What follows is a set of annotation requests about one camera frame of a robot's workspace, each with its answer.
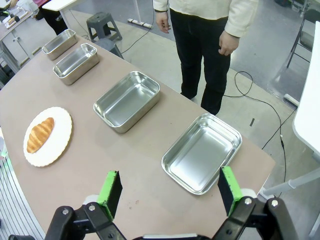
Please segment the chair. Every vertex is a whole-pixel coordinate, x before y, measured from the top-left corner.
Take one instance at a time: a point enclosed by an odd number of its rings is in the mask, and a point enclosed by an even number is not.
[[[305,12],[305,14],[303,16],[303,20],[302,20],[301,26],[300,26],[300,29],[299,29],[299,32],[298,32],[298,35],[296,36],[296,39],[295,39],[294,44],[293,44],[293,46],[291,48],[291,51],[290,51],[291,56],[290,56],[290,59],[289,59],[289,62],[287,64],[287,66],[286,66],[287,68],[289,67],[290,62],[292,60],[292,57],[294,55],[297,55],[300,58],[306,60],[308,63],[310,63],[309,60],[307,60],[304,57],[300,56],[299,54],[295,53],[297,45],[302,46],[305,49],[307,49],[308,51],[312,52],[312,48],[313,48],[313,45],[314,45],[314,36],[312,36],[309,33],[303,31],[303,27],[304,27],[305,21],[309,21],[309,22],[311,22],[313,24],[316,24],[316,21],[320,21],[320,12],[318,12],[315,9],[309,9],[309,10],[307,10]]]
[[[86,25],[88,27],[91,42],[93,43],[96,42],[96,37],[98,37],[98,39],[109,38],[111,41],[115,40],[116,38],[119,38],[119,40],[122,39],[120,31],[109,12],[96,13],[86,21]]]
[[[119,58],[124,59],[117,45],[108,38],[102,38],[95,42],[98,46],[102,47],[105,50],[108,50],[110,53],[117,55]]]

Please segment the person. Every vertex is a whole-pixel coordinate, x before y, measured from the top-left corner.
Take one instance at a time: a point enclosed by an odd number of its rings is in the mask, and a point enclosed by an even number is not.
[[[14,7],[17,4],[18,0],[11,0],[10,7]],[[60,17],[60,12],[51,11],[42,8],[43,5],[50,2],[50,0],[33,0],[39,8],[39,14],[41,14],[49,26],[55,31],[55,34],[59,35],[68,27],[63,18]]]
[[[153,0],[156,24],[169,33],[168,3],[181,61],[181,94],[197,95],[202,57],[206,81],[201,107],[216,115],[227,86],[231,53],[252,23],[258,0]]]

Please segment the white plate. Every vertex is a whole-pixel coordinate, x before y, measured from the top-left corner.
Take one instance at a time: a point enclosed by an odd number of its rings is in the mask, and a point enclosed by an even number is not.
[[[54,119],[52,132],[35,153],[27,152],[29,135],[34,126],[42,123],[47,118]],[[23,140],[23,153],[30,164],[36,167],[44,167],[53,163],[65,150],[68,145],[72,131],[72,120],[70,114],[61,107],[50,107],[40,112],[30,123]]]

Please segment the tan tabletop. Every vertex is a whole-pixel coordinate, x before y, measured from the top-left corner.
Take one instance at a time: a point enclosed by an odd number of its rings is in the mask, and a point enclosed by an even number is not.
[[[161,166],[164,153],[205,111],[160,83],[159,103],[128,132],[114,132],[93,111],[93,103],[137,68],[93,44],[100,63],[73,85],[64,85],[52,68],[84,42],[80,39],[55,61],[39,53],[0,91],[0,125],[7,150],[43,230],[47,231],[57,207],[79,208],[87,196],[99,193],[108,171],[119,170],[123,191],[115,224],[128,239],[147,233],[212,237],[226,218],[218,186],[193,195]],[[59,160],[34,167],[24,157],[24,136],[33,118],[53,106],[72,116],[72,138]],[[230,166],[241,187],[258,192],[274,164],[244,137]]]
[[[4,24],[0,24],[0,41],[2,41],[9,33],[11,33],[16,27],[18,27],[20,24],[22,24],[25,20],[30,18],[32,15],[32,12],[28,11],[27,14],[20,19],[15,25],[13,25],[11,28],[7,29]]]

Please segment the jacket sleeve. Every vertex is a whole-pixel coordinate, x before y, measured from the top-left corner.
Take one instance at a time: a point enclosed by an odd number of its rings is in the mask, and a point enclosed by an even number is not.
[[[168,10],[168,0],[153,0],[153,8],[160,12]]]
[[[235,37],[243,37],[254,20],[257,8],[258,0],[231,0],[225,31]]]

